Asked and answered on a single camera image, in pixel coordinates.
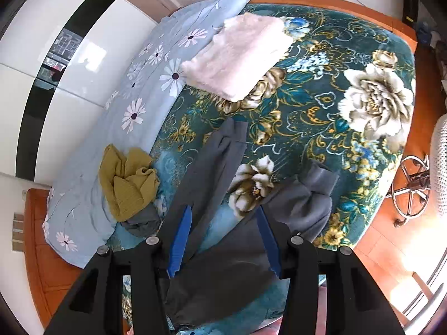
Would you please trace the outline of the dark grey sweatpants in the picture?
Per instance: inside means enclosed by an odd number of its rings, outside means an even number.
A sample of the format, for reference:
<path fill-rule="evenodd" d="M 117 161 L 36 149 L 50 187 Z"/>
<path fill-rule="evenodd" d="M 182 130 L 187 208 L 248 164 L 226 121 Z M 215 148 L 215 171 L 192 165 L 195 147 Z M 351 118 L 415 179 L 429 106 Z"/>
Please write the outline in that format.
<path fill-rule="evenodd" d="M 247 127 L 246 121 L 227 119 L 210 135 L 164 218 L 161 236 L 172 244 L 184 210 L 192 211 L 185 252 L 164 295 L 176 329 L 192 330 L 231 316 L 275 282 L 258 210 L 279 225 L 285 238 L 301 234 L 310 241 L 330 217 L 338 175 L 309 160 L 298 174 L 273 183 L 270 158 L 242 162 Z"/>

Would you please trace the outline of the grey cotton garment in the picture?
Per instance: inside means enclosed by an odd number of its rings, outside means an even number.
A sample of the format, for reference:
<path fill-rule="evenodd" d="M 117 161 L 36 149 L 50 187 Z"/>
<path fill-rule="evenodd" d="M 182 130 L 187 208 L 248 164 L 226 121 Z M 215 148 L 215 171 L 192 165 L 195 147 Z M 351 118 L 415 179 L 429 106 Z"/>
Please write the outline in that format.
<path fill-rule="evenodd" d="M 153 204 L 144 209 L 120 225 L 130 234 L 138 238 L 147 238 L 156 233 L 160 227 L 161 218 Z"/>

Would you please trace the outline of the chrome chair base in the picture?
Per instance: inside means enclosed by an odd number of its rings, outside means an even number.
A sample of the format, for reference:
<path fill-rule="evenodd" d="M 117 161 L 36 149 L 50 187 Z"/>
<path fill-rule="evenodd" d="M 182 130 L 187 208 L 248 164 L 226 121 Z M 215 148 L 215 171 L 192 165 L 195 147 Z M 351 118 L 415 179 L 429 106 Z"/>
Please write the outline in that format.
<path fill-rule="evenodd" d="M 397 187 L 393 182 L 385 196 L 391 199 L 399 217 L 394 221 L 395 228 L 401 228 L 410 220 L 422 216 L 430 199 L 430 160 L 426 154 L 423 159 L 407 155 L 401 159 L 396 178 L 401 174 L 403 184 Z"/>

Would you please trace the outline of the mustard yellow knit sweater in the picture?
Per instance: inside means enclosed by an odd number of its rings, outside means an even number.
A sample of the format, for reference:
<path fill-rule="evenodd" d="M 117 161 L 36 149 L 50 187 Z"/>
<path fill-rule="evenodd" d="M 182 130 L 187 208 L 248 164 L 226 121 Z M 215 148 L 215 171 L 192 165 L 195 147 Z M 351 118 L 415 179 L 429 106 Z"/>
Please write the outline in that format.
<path fill-rule="evenodd" d="M 152 162 L 152 157 L 139 147 L 130 148 L 127 154 L 113 144 L 105 148 L 99 182 L 116 221 L 127 221 L 154 201 L 160 181 Z"/>

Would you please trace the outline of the white mesh chair seat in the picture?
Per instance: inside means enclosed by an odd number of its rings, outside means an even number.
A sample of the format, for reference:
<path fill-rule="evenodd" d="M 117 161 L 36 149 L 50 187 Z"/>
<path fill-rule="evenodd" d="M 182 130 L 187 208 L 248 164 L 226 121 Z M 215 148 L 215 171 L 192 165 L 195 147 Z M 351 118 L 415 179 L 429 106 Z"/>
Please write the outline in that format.
<path fill-rule="evenodd" d="M 442 115 L 433 129 L 430 142 L 430 196 L 437 213 L 447 213 L 447 114 Z"/>

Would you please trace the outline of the light blue floral pillow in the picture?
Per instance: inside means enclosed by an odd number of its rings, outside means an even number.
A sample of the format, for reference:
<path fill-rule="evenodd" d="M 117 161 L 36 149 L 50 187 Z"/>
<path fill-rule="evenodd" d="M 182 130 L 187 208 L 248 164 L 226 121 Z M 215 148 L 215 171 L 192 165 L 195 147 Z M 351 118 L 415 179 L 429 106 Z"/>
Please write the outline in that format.
<path fill-rule="evenodd" d="M 48 245 L 67 263 L 84 268 L 114 233 L 118 220 L 100 185 L 99 170 L 111 144 L 126 154 L 150 152 L 183 90 L 181 64 L 191 60 L 250 0 L 203 0 L 180 8 L 149 33 L 96 124 L 67 160 L 49 194 L 42 229 Z"/>

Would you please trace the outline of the teal floral bed blanket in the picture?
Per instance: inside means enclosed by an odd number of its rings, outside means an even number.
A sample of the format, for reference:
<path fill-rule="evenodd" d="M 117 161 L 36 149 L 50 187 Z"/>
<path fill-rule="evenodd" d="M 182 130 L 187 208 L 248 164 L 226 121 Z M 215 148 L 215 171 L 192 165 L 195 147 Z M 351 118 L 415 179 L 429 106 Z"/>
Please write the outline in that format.
<path fill-rule="evenodd" d="M 280 18 L 293 38 L 280 61 L 241 102 L 186 86 L 151 148 L 167 212 L 187 169 L 229 117 L 247 122 L 234 186 L 208 227 L 207 250 L 243 213 L 317 160 L 337 173 L 333 205 L 314 245 L 353 247 L 375 217 L 400 163 L 414 112 L 414 56 L 405 40 L 339 11 L 293 4 L 246 5 Z"/>

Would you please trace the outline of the white glossy wardrobe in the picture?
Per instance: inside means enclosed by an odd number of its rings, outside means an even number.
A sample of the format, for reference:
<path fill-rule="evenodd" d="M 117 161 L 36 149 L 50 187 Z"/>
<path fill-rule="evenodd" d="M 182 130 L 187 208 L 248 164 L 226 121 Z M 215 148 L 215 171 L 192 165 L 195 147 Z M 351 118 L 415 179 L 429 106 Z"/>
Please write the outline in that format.
<path fill-rule="evenodd" d="M 126 0 L 26 0 L 1 37 L 1 172 L 51 184 L 154 26 Z"/>

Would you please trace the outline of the pink folded fluffy garment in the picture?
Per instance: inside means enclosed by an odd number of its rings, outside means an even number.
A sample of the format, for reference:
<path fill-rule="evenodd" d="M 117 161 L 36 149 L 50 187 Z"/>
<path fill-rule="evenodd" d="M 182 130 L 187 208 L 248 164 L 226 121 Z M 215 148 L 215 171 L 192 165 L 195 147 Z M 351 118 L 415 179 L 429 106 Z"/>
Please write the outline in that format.
<path fill-rule="evenodd" d="M 181 64 L 186 84 L 231 102 L 243 100 L 293 44 L 278 17 L 252 13 L 224 21 L 223 29 Z"/>

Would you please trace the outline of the orange wooden bed frame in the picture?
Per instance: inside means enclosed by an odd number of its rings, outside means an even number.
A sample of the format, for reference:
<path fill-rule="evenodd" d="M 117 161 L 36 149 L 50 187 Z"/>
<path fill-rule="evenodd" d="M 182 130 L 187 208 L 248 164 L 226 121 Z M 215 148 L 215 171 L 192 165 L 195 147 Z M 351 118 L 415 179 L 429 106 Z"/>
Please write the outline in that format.
<path fill-rule="evenodd" d="M 249 4 L 251 3 L 293 4 L 339 11 L 372 22 L 397 35 L 406 41 L 413 56 L 417 47 L 413 28 L 396 18 L 341 0 L 252 0 Z M 65 262 L 46 242 L 42 225 L 48 213 L 49 194 L 48 191 L 30 189 L 25 207 L 26 214 L 29 215 L 25 219 L 25 261 L 33 301 L 44 327 L 81 271 Z M 227 320 L 202 327 L 198 334 L 211 334 L 216 329 L 222 334 L 231 334 L 233 330 L 236 331 L 236 325 L 238 329 L 252 331 L 256 325 L 261 327 L 269 321 L 275 321 L 282 315 L 286 290 L 287 284 L 275 284 L 248 308 Z"/>

